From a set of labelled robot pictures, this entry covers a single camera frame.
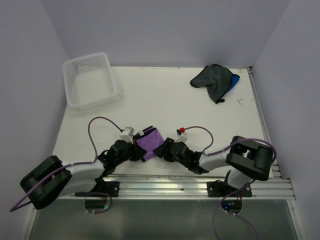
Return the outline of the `purple towel black trim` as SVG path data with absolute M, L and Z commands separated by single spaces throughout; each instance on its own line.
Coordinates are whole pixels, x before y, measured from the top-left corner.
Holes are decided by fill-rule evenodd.
M 136 140 L 137 144 L 146 151 L 146 154 L 141 159 L 143 162 L 152 159 L 155 156 L 154 149 L 158 148 L 164 143 L 164 139 L 160 132 L 152 125 L 140 130 L 134 136 L 134 139 Z

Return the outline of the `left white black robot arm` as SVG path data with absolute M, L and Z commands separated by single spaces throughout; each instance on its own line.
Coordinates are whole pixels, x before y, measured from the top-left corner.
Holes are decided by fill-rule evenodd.
M 141 160 L 146 153 L 136 141 L 117 140 L 93 161 L 66 162 L 52 155 L 28 173 L 20 186 L 37 210 L 66 195 L 90 193 L 96 197 L 104 192 L 103 178 L 126 161 Z

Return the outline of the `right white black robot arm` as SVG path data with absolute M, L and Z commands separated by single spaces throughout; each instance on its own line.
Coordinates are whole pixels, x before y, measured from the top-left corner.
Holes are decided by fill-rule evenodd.
M 184 142 L 168 138 L 153 153 L 167 162 L 177 162 L 197 175 L 231 166 L 232 170 L 227 173 L 222 185 L 223 192 L 231 197 L 253 180 L 267 181 L 271 165 L 277 157 L 271 143 L 241 136 L 234 136 L 230 145 L 210 153 L 192 151 Z

